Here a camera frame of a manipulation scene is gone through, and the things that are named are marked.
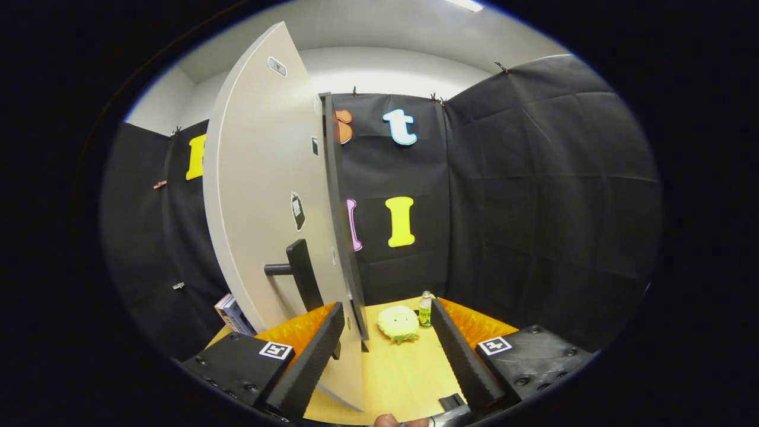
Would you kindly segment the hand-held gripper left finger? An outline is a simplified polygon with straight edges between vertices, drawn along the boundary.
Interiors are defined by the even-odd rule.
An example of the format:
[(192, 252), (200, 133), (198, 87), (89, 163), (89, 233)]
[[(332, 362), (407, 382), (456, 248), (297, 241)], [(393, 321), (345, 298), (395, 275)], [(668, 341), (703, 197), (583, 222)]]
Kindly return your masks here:
[(284, 420), (302, 419), (328, 362), (339, 357), (343, 304), (334, 302), (249, 337), (231, 332), (181, 363), (217, 394)]

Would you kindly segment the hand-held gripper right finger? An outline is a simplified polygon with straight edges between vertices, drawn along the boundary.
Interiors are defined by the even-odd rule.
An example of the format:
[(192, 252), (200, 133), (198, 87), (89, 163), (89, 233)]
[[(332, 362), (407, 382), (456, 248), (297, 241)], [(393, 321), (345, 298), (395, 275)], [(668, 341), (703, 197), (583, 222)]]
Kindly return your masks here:
[(445, 298), (433, 300), (431, 320), (477, 415), (537, 400), (597, 356), (539, 324), (517, 330)]

